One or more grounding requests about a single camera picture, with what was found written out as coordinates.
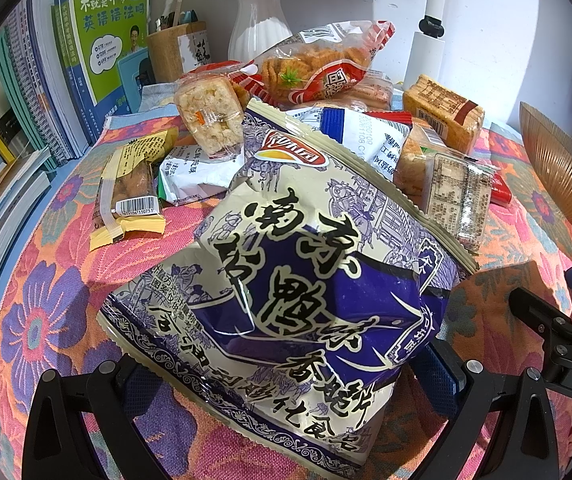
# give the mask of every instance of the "white lamp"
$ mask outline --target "white lamp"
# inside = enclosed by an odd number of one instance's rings
[[[403,78],[403,90],[408,90],[417,82],[421,74],[437,79],[442,69],[445,43],[440,40],[444,35],[442,17],[446,0],[427,0],[425,17],[419,22],[410,51],[408,67]]]

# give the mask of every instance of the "white vase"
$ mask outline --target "white vase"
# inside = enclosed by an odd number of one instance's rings
[[[239,12],[228,44],[228,59],[247,62],[292,36],[281,0],[237,0]]]

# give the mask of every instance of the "screw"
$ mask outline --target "screw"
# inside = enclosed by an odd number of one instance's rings
[[[533,381],[540,380],[541,374],[537,368],[530,367],[526,370],[526,373],[528,374],[528,377],[530,377]]]
[[[50,370],[46,370],[45,372],[43,372],[43,374],[41,375],[41,379],[45,382],[45,383],[50,383],[51,380],[53,380],[56,377],[56,372],[50,368]]]
[[[115,365],[114,361],[104,361],[99,365],[99,371],[102,374],[110,374],[114,371],[115,367],[117,365]]]
[[[466,368],[468,368],[468,370],[470,370],[474,374],[480,374],[484,370],[482,364],[479,361],[475,360],[468,361],[466,363]]]

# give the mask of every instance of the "wooden pen holder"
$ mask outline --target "wooden pen holder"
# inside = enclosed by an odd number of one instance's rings
[[[172,83],[210,62],[206,22],[166,28],[149,34],[146,41],[157,83]]]

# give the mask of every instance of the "floral tablecloth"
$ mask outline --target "floral tablecloth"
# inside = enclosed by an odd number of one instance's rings
[[[131,236],[88,252],[99,174],[115,147],[145,132],[178,124],[159,118],[108,129],[79,163],[48,206],[25,246],[0,305],[0,468],[21,478],[28,412],[38,378],[47,368],[62,375],[92,371],[120,351],[101,330],[96,314],[106,295],[192,240],[194,228],[216,200],[165,210],[166,232]],[[514,194],[511,206],[492,205],[478,260],[480,271],[450,298],[441,337],[462,359],[477,359],[490,371],[519,374],[541,368],[541,339],[508,310],[508,294],[524,286],[572,317],[572,296],[563,272],[572,266],[572,227],[535,176],[523,147],[483,131],[479,158],[492,161]],[[551,394],[560,460],[565,460],[572,402]],[[412,375],[402,373],[367,465],[365,480],[408,478],[445,421],[431,412]],[[460,478],[472,478],[482,438]],[[303,480],[316,477],[288,458],[255,444],[214,420],[195,404],[162,386],[136,425],[173,478],[196,480]],[[119,472],[91,416],[90,437],[111,479]]]

